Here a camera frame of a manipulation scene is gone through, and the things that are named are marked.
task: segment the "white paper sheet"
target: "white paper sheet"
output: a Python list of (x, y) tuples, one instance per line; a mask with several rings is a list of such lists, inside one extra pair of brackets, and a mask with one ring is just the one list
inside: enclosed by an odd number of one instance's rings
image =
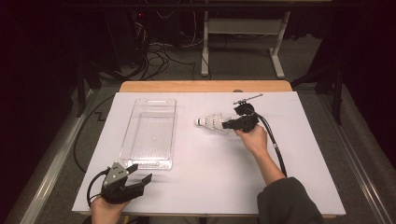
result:
[[(153, 173), (142, 197), (124, 212), (171, 215), (256, 215), (257, 194), (265, 184), (260, 170), (241, 140), (233, 133), (221, 134), (194, 121), (213, 113), (238, 116), (233, 102), (258, 93), (117, 93), (108, 114), (73, 211), (88, 212), (87, 188), (99, 172), (117, 161), (134, 101), (139, 98), (177, 100), (173, 168), (170, 171), (139, 170), (127, 185)], [(268, 92), (249, 101), (269, 122), (289, 176), (298, 178), (323, 215), (344, 215), (326, 163), (309, 126), (296, 92)], [(277, 162), (271, 141), (268, 150)], [(93, 185), (100, 192), (103, 178)]]

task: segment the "gray carpet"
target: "gray carpet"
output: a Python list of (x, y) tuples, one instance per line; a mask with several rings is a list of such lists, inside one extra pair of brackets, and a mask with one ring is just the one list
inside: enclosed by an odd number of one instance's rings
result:
[[(227, 39), (226, 48), (221, 49), (225, 46), (225, 40), (218, 36), (211, 37), (209, 44), (215, 48), (210, 50), (209, 56), (211, 78), (214, 80), (276, 79), (275, 71), (267, 53), (267, 49), (274, 43), (271, 41), (274, 41), (272, 37), (254, 40), (230, 38)], [(319, 43), (319, 40), (310, 36), (297, 41), (286, 40), (282, 43), (279, 58), (286, 75), (286, 80), (294, 80), (306, 73)], [(207, 79), (207, 77), (200, 77), (199, 75), (201, 68), (201, 51), (199, 47), (186, 49), (167, 48), (166, 52), (174, 60), (183, 63), (170, 62), (168, 68), (163, 73), (152, 79)], [(156, 62), (156, 60), (159, 59), (153, 59), (151, 62), (153, 64), (160, 63), (158, 61)], [(192, 70), (193, 66), (191, 64), (185, 63), (196, 63), (194, 70)], [(125, 67), (123, 72), (127, 73), (129, 70), (128, 67)], [(149, 71), (152, 74), (155, 70), (156, 67), (152, 66)], [(119, 83), (107, 81), (104, 87), (97, 92), (92, 108), (101, 104), (106, 98), (117, 92), (119, 87)], [(361, 184), (351, 169), (343, 143), (332, 125), (332, 119), (326, 114), (325, 106), (320, 101), (320, 97), (315, 95), (313, 89), (314, 85), (304, 84), (295, 90), (299, 93), (309, 123), (346, 209), (346, 216), (326, 219), (325, 222), (341, 224), (378, 223), (371, 205), (361, 190)], [(343, 99), (341, 115), (342, 126), (346, 131), (346, 135), (353, 147), (357, 149), (359, 159), (376, 186), (385, 207), (389, 212), (396, 211), (395, 170), (389, 164), (387, 158), (371, 135), (346, 88)], [(111, 101), (112, 99), (109, 99), (99, 106), (95, 110), (98, 113), (92, 113), (81, 130), (76, 142), (76, 155), (82, 168), (86, 169), (88, 167), (100, 132), (105, 124), (99, 119), (100, 113), (101, 118), (106, 117), (111, 106)], [(70, 119), (73, 119), (75, 115), (73, 113), (70, 115)], [(62, 143), (67, 130), (70, 130), (69, 126), (70, 124), (66, 122), (64, 128), (60, 130), (59, 137), (54, 140), (53, 146), (49, 148), (47, 154), (35, 170), (32, 179), (10, 213), (7, 223), (20, 223), (24, 211), (34, 197), (35, 191), (56, 155), (57, 146)], [(78, 187), (82, 182), (83, 176), (84, 174), (76, 166), (73, 152), (70, 152), (54, 189), (36, 223), (82, 223), (85, 217), (81, 214), (71, 212), (71, 208), (76, 199)], [(396, 220), (394, 214), (390, 215), (393, 220)]]

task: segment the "person's arm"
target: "person's arm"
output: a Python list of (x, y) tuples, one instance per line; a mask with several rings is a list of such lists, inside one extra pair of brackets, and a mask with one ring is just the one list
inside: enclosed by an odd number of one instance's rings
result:
[(98, 196), (91, 204), (92, 224), (117, 224), (122, 210), (128, 203), (111, 204)]
[(260, 223), (317, 224), (323, 217), (311, 201), (303, 184), (286, 178), (267, 151), (267, 132), (256, 125), (250, 133), (235, 131), (256, 159), (267, 185), (257, 197)]
[(262, 178), (264, 178), (267, 186), (278, 179), (285, 178), (268, 154), (267, 132), (262, 126), (256, 125), (250, 133), (244, 133), (240, 130), (235, 130), (235, 133), (242, 139), (247, 150), (253, 155), (254, 159), (256, 159), (260, 171), (262, 172)]

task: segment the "dark background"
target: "dark background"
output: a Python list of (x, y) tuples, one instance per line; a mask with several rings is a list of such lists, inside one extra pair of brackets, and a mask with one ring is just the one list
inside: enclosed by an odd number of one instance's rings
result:
[[(334, 58), (342, 63), (344, 81), (357, 107), (395, 166), (396, 19), (391, 4), (378, 0), (365, 9), (295, 9), (285, 38), (307, 34), (323, 38), (311, 70)], [(269, 17), (281, 13), (266, 12)], [(265, 14), (211, 13), (230, 18)], [(115, 17), (102, 12), (66, 12), (58, 0), (1, 2), (0, 164), (5, 181), (1, 185), (0, 222), (68, 115), (73, 104), (69, 94), (76, 87), (81, 62), (90, 60), (120, 70), (121, 64), (133, 63), (142, 53), (134, 51), (136, 46), (130, 41), (134, 33), (128, 26), (134, 17), (135, 13)], [(198, 30), (203, 27), (202, 17), (203, 13), (197, 12)], [(152, 36), (175, 46), (180, 41), (179, 31), (193, 34), (187, 12), (177, 12), (169, 20), (145, 12), (140, 20), (147, 23)]]

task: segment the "table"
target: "table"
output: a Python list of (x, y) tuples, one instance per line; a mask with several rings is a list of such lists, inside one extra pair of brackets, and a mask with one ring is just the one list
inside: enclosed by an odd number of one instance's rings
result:
[[(299, 2), (330, 2), (331, 0), (300, 0)], [(276, 0), (265, 1), (239, 1), (239, 2), (278, 2)], [(247, 35), (276, 35), (276, 43), (273, 48), (269, 48), (269, 54), (279, 79), (284, 79), (280, 60), (277, 56), (280, 44), (288, 25), (290, 11), (285, 11), (282, 18), (276, 20), (253, 20), (253, 19), (211, 19), (209, 13), (205, 12), (204, 22), (204, 46), (202, 50), (201, 75), (206, 77), (209, 75), (209, 34), (247, 34)]]
[[(228, 92), (234, 90), (245, 92)], [(174, 166), (171, 171), (139, 170), (130, 175), (130, 179), (137, 180), (153, 173), (153, 181), (146, 186), (145, 195), (135, 199), (124, 211), (144, 216), (257, 216), (256, 196), (265, 184), (254, 158), (236, 135), (220, 136), (193, 125), (197, 114), (216, 110), (218, 105), (227, 107), (222, 108), (224, 113), (232, 113), (234, 105), (228, 102), (247, 98), (254, 91), (264, 94), (261, 104), (258, 101), (251, 103), (259, 113), (266, 111), (263, 115), (272, 125), (290, 176), (302, 181), (323, 215), (343, 215), (344, 207), (298, 96), (291, 91), (288, 82), (281, 80), (125, 82), (113, 102), (73, 211), (89, 213), (85, 202), (86, 188), (91, 179), (119, 154), (122, 133), (128, 123), (125, 120), (130, 116), (134, 99), (161, 95), (177, 99)], [(289, 128), (282, 127), (285, 119)], [(301, 133), (306, 134), (305, 140), (301, 139)], [(273, 150), (270, 154), (276, 157)], [(313, 160), (302, 161), (298, 158), (300, 154)], [(315, 179), (315, 183), (310, 183), (309, 179)], [(100, 182), (98, 180), (93, 186), (92, 194), (100, 190)]]

